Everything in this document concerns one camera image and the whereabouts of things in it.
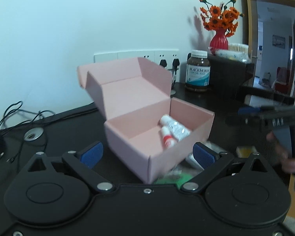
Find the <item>person right hand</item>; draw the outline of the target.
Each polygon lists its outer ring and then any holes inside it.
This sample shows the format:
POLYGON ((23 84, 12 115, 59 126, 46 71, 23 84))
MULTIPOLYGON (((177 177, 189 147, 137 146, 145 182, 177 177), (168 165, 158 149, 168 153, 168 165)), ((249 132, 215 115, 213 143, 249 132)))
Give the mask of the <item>person right hand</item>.
POLYGON ((266 139, 274 143, 275 151, 278 156, 278 159, 280 161, 280 164, 282 165, 282 170, 286 173, 293 174, 295 173, 295 158, 289 158, 289 152, 287 149, 285 149, 278 141, 278 139, 275 137, 273 132, 270 132, 267 134, 266 139))

